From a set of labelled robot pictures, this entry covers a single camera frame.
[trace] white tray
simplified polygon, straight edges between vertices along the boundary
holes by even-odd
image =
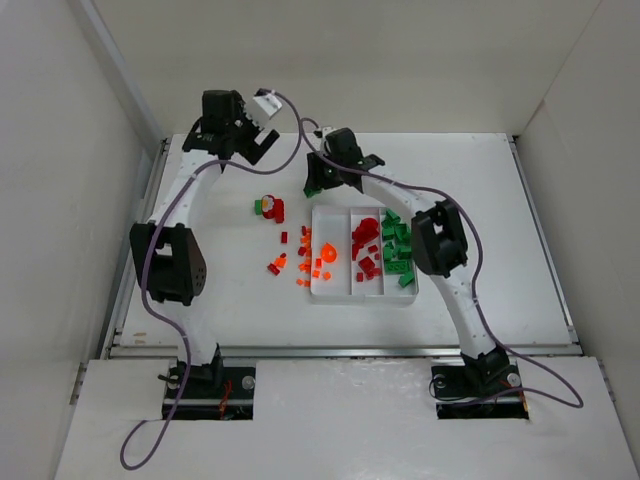
[[[315,205],[311,212],[311,250],[313,252],[312,271],[315,269],[316,258],[325,243],[330,243],[338,251],[338,258],[333,263],[324,262],[322,272],[330,272],[331,279],[311,278],[311,298],[316,303],[393,303],[410,305],[418,295],[418,275],[412,260],[411,269],[416,276],[413,283],[402,288],[398,284],[400,275],[384,273],[382,263],[382,227],[380,236],[365,246],[355,262],[351,261],[351,232],[360,224],[362,219],[373,217],[378,222],[384,220],[386,208],[380,207],[336,207],[330,205]],[[367,250],[371,245],[377,245],[380,260],[375,260],[375,253]],[[362,271],[358,262],[369,255],[382,268],[379,277],[363,282],[356,281],[356,274]]]

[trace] white platform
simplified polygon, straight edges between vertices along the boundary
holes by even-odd
[[[637,479],[596,360],[543,361],[584,409],[528,395],[529,421],[437,420],[429,360],[261,361],[253,421],[176,421],[134,473],[120,446],[138,420],[159,418],[167,361],[92,361],[56,479]],[[539,369],[520,371],[525,385],[569,398]],[[160,426],[136,434],[129,462]]]
[[[169,188],[184,136],[173,138],[159,198]],[[294,144],[285,135],[259,163],[282,163]],[[477,224],[484,241],[480,299],[497,335],[515,345],[570,343],[509,143],[501,134],[359,134],[363,152],[387,161],[400,179],[450,192]],[[183,312],[202,334],[222,345],[244,346],[456,346],[457,337],[438,291],[422,274],[408,307],[314,305],[296,285],[301,225],[314,204],[377,205],[341,187],[307,200],[306,151],[288,169],[263,177],[229,168],[214,186],[195,234],[208,266],[207,285]],[[253,213],[253,201],[271,193],[286,203],[286,222]],[[280,244],[287,230],[288,245]],[[289,266],[274,277],[269,262],[286,252]],[[476,261],[475,245],[470,261]],[[143,311],[135,286],[120,344],[176,345],[175,333]]]

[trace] red lego brick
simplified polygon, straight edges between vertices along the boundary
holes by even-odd
[[[370,257],[364,257],[358,262],[358,265],[360,265],[360,268],[367,274],[376,267],[376,264]]]
[[[278,270],[278,267],[276,267],[273,263],[270,263],[269,266],[267,267],[267,269],[273,273],[276,277],[278,275],[280,275],[280,270]]]
[[[274,210],[275,210],[276,223],[283,223],[284,222],[284,202],[279,198],[276,198],[275,200]]]

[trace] lego brick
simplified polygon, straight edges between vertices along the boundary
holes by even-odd
[[[396,212],[394,212],[390,208],[387,208],[387,212],[384,218],[385,220],[389,220],[392,224],[396,224],[400,222],[400,215],[398,215]]]
[[[391,248],[389,248],[388,246],[384,247],[384,249],[382,250],[382,257],[384,258],[384,261],[388,261],[388,260],[392,260],[393,259],[393,250]]]
[[[384,262],[384,273],[388,275],[400,275],[411,269],[409,262],[406,260],[396,260]]]
[[[376,264],[374,263],[373,260],[371,260],[370,257],[364,257],[362,260],[360,260],[358,262],[358,265],[360,265],[360,268],[365,272],[370,272],[371,270],[373,270],[376,266]]]
[[[411,247],[403,245],[398,249],[398,258],[408,259],[411,258]]]
[[[280,270],[278,270],[278,267],[276,267],[273,263],[269,264],[269,266],[267,267],[267,270],[273,273],[276,277],[280,275]]]
[[[395,230],[392,227],[382,229],[382,239],[391,240],[395,234]]]
[[[407,285],[413,283],[415,279],[416,276],[413,274],[413,272],[407,272],[398,279],[398,284],[402,288],[405,288]]]

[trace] purple cable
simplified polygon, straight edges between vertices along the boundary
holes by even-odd
[[[285,97],[284,95],[282,95],[282,94],[280,94],[278,92],[275,92],[275,95],[277,97],[279,97],[281,100],[283,100],[285,103],[287,103],[295,111],[295,106],[293,105],[291,100],[289,100],[287,97]],[[329,159],[325,155],[323,155],[322,152],[318,151],[318,149],[316,149],[313,146],[313,144],[309,141],[309,138],[305,134],[304,130],[302,129],[302,125],[300,123],[299,123],[299,128],[300,128],[300,136],[305,141],[305,143],[309,146],[309,148],[316,155],[318,155],[325,163],[327,163],[328,165],[331,165],[332,167],[334,167],[334,168],[336,168],[338,170],[341,170],[341,171],[347,172],[347,173],[354,173],[354,174],[357,174],[357,175],[362,175],[362,176],[366,176],[366,177],[375,178],[377,180],[381,180],[381,181],[386,182],[386,183],[393,183],[394,185],[396,185],[396,186],[398,186],[400,188],[404,188],[406,190],[416,190],[416,191],[433,193],[435,195],[438,195],[438,196],[441,196],[443,198],[446,198],[451,203],[453,203],[456,206],[456,208],[458,209],[458,211],[460,212],[460,215],[462,215],[462,217],[467,222],[467,225],[469,226],[469,230],[471,230],[473,238],[475,239],[476,245],[478,247],[478,264],[476,265],[476,269],[473,272],[473,276],[472,276],[472,279],[471,279],[471,295],[472,295],[473,301],[474,301],[474,303],[476,305],[476,310],[478,311],[478,316],[480,317],[480,321],[482,322],[482,326],[487,331],[487,335],[489,335],[489,337],[495,342],[496,345],[498,345],[499,347],[502,347],[506,352],[510,353],[514,357],[517,357],[517,358],[520,358],[520,359],[522,359],[522,360],[524,360],[526,362],[529,362],[529,363],[541,368],[542,370],[546,371],[547,373],[550,373],[554,377],[556,377],[558,380],[560,380],[569,389],[569,391],[578,400],[578,403],[571,403],[571,402],[568,402],[567,400],[564,400],[564,399],[562,399],[560,397],[556,397],[555,395],[551,395],[550,393],[544,392],[542,390],[538,390],[538,389],[535,389],[535,388],[528,388],[528,387],[516,387],[516,388],[509,388],[507,390],[503,390],[502,392],[499,392],[499,393],[497,393],[495,395],[491,395],[489,397],[480,398],[480,399],[472,400],[472,401],[469,401],[469,402],[456,403],[455,404],[456,406],[467,407],[467,406],[472,406],[472,405],[479,405],[479,404],[488,402],[490,400],[496,399],[498,397],[502,397],[504,395],[508,395],[510,393],[515,393],[515,392],[535,393],[537,395],[542,395],[543,397],[550,398],[551,400],[555,400],[556,402],[562,403],[563,405],[566,405],[568,407],[582,408],[584,406],[584,401],[582,400],[582,397],[580,396],[578,391],[573,387],[573,385],[571,385],[559,373],[555,372],[553,369],[547,367],[546,365],[534,360],[533,358],[529,357],[528,355],[524,355],[522,353],[518,353],[515,350],[513,350],[512,348],[508,347],[507,345],[502,343],[496,337],[496,335],[493,333],[493,331],[489,327],[489,323],[487,322],[487,319],[486,319],[486,317],[484,315],[484,311],[482,310],[482,307],[480,306],[480,302],[478,300],[477,282],[478,282],[478,277],[480,275],[480,270],[482,270],[482,265],[484,263],[484,248],[482,247],[482,242],[480,240],[480,234],[478,233],[478,230],[476,229],[476,226],[474,225],[474,223],[471,221],[471,217],[467,214],[465,209],[462,208],[462,206],[454,198],[451,197],[451,195],[449,195],[448,193],[446,193],[446,192],[444,192],[442,190],[439,190],[437,188],[421,187],[421,186],[417,186],[417,185],[410,185],[410,184],[407,184],[407,183],[392,181],[392,180],[390,180],[390,179],[388,179],[386,177],[383,177],[381,175],[376,175],[375,173],[362,172],[360,170],[355,170],[353,168],[347,168],[347,167],[343,167],[341,165],[338,165],[337,163],[331,161],[331,159]]]
[[[147,456],[145,458],[143,458],[142,461],[140,461],[140,463],[137,463],[135,465],[129,465],[127,463],[126,459],[124,458],[125,450],[127,448],[127,445],[129,444],[129,440],[131,440],[131,437],[133,437],[133,435],[140,429],[140,427],[142,427],[145,423],[147,423],[148,420],[142,420],[140,423],[138,423],[131,430],[131,432],[129,432],[129,434],[125,438],[124,442],[122,443],[122,447],[120,448],[120,464],[122,465],[122,467],[125,470],[130,470],[130,471],[131,470],[138,470],[139,468],[141,468],[144,465],[146,465],[147,462],[149,462],[149,460],[151,460],[153,455],[156,453],[156,450],[160,446],[160,443],[162,442],[162,438],[164,437],[164,434],[166,433],[167,428],[169,427],[169,423],[171,423],[171,420],[173,419],[173,416],[176,413],[176,409],[178,408],[178,403],[182,399],[182,395],[184,393],[184,389],[185,389],[185,386],[187,384],[187,379],[189,378],[189,373],[191,372],[191,346],[189,344],[189,338],[187,337],[187,333],[184,331],[184,329],[178,323],[176,323],[173,320],[171,320],[170,318],[165,317],[164,315],[156,312],[151,307],[151,304],[149,303],[149,299],[147,298],[147,284],[148,284],[148,281],[149,281],[149,269],[151,267],[151,259],[153,258],[153,252],[155,251],[156,245],[158,244],[158,238],[160,237],[160,233],[162,232],[162,228],[164,227],[165,223],[167,222],[167,219],[169,218],[169,215],[171,215],[171,213],[173,212],[175,207],[178,205],[178,203],[180,203],[180,199],[184,196],[184,194],[187,192],[187,190],[189,190],[189,187],[193,184],[193,182],[195,181],[196,177],[200,173],[202,173],[203,170],[206,170],[209,167],[212,167],[214,165],[223,164],[223,165],[228,165],[228,166],[232,166],[232,167],[235,167],[235,168],[239,168],[240,170],[244,170],[245,172],[255,173],[257,175],[273,175],[274,173],[278,173],[278,172],[284,170],[293,161],[293,159],[295,158],[296,154],[298,153],[298,150],[300,149],[300,145],[302,143],[302,134],[300,132],[304,131],[301,128],[302,122],[303,121],[308,121],[308,122],[314,123],[315,125],[318,125],[317,122],[315,122],[315,120],[313,120],[313,119],[310,119],[310,118],[305,118],[304,120],[301,119],[297,109],[292,108],[292,110],[293,110],[293,113],[294,113],[294,115],[296,117],[296,123],[299,125],[299,128],[298,128],[298,140],[296,142],[295,148],[293,149],[293,152],[291,153],[291,155],[289,156],[289,158],[287,159],[286,162],[284,162],[282,165],[280,165],[279,167],[274,168],[272,170],[255,170],[253,168],[247,167],[245,165],[242,165],[241,163],[237,163],[237,162],[234,162],[232,160],[211,160],[210,162],[206,162],[206,163],[202,164],[200,167],[198,167],[194,171],[193,176],[191,176],[189,178],[189,180],[187,180],[187,182],[184,184],[182,189],[180,189],[180,191],[178,192],[176,197],[173,199],[173,201],[169,204],[169,207],[167,207],[167,210],[165,211],[164,215],[162,215],[162,217],[158,221],[158,224],[156,225],[156,229],[153,232],[153,235],[151,236],[151,241],[149,243],[149,248],[147,249],[147,255],[145,256],[145,259],[144,259],[144,266],[142,268],[142,279],[140,281],[140,292],[141,292],[141,296],[142,296],[142,305],[144,306],[144,309],[149,313],[149,315],[151,315],[151,316],[157,318],[158,320],[170,325],[171,327],[173,327],[180,334],[180,337],[182,338],[182,341],[184,343],[184,347],[185,347],[185,350],[186,350],[186,357],[187,357],[186,358],[186,368],[185,368],[185,371],[184,371],[184,375],[182,377],[182,381],[180,382],[180,387],[178,388],[178,392],[176,393],[176,398],[175,398],[175,400],[173,402],[171,410],[169,410],[169,413],[167,414],[167,419],[165,420],[164,425],[162,426],[162,430],[160,430],[160,433],[158,434],[158,437],[156,438],[156,441],[153,444],[153,447],[151,447],[151,450],[149,451]]]

